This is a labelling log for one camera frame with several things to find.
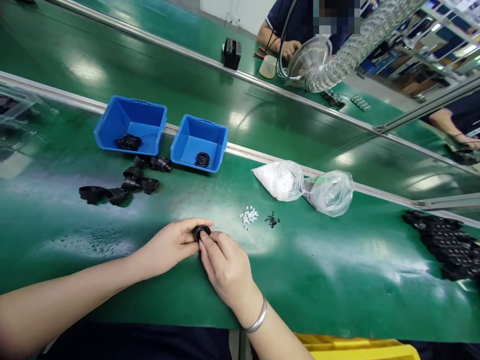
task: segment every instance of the silver bangle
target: silver bangle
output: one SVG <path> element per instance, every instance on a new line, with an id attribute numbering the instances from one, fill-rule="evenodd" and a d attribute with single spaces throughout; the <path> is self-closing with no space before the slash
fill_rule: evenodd
<path id="1" fill-rule="evenodd" d="M 243 331 L 245 331 L 247 334 L 251 334 L 256 332 L 264 323 L 265 317 L 267 316 L 267 299 L 265 298 L 265 295 L 263 295 L 263 306 L 261 307 L 261 313 L 260 316 L 258 317 L 258 320 L 250 327 L 243 328 Z"/>

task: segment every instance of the white plastic bag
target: white plastic bag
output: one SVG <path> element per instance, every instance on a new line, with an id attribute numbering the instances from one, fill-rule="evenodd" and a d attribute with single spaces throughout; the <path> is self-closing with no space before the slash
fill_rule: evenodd
<path id="1" fill-rule="evenodd" d="M 305 192 L 302 169 L 296 162 L 275 161 L 254 168 L 251 172 L 277 200 L 297 200 Z"/>
<path id="2" fill-rule="evenodd" d="M 347 212 L 354 194 L 354 181 L 348 172 L 334 170 L 305 179 L 303 197 L 313 208 L 336 218 Z"/>

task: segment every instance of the yellow crate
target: yellow crate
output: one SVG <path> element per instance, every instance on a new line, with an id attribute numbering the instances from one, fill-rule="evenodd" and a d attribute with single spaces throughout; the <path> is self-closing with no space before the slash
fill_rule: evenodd
<path id="1" fill-rule="evenodd" d="M 420 360 L 413 346 L 395 339 L 295 335 L 315 360 Z"/>

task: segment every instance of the flexible duct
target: flexible duct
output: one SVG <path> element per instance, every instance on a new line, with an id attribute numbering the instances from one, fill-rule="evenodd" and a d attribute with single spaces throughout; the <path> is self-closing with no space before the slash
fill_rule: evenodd
<path id="1" fill-rule="evenodd" d="M 308 72 L 305 87 L 311 93 L 326 91 L 337 85 L 425 0 L 385 0 L 342 45 L 332 61 Z"/>

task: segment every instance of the hand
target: hand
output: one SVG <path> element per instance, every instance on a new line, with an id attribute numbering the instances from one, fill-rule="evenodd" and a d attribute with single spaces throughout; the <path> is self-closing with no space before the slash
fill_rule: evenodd
<path id="1" fill-rule="evenodd" d="M 480 140 L 468 137 L 464 134 L 458 134 L 453 137 L 459 144 L 467 145 L 472 150 L 480 150 Z"/>
<path id="2" fill-rule="evenodd" d="M 295 52 L 302 46 L 300 41 L 292 40 L 292 41 L 284 41 L 283 42 L 283 49 L 281 55 L 288 61 L 292 59 Z"/>
<path id="3" fill-rule="evenodd" d="M 212 220 L 188 218 L 172 222 L 156 233 L 142 248 L 129 256 L 143 280 L 166 273 L 183 259 L 199 251 L 191 231 L 198 225 L 211 227 Z"/>
<path id="4" fill-rule="evenodd" d="M 216 293 L 244 328 L 258 319 L 263 296 L 252 278 L 250 261 L 240 245 L 224 232 L 200 233 L 201 262 Z"/>

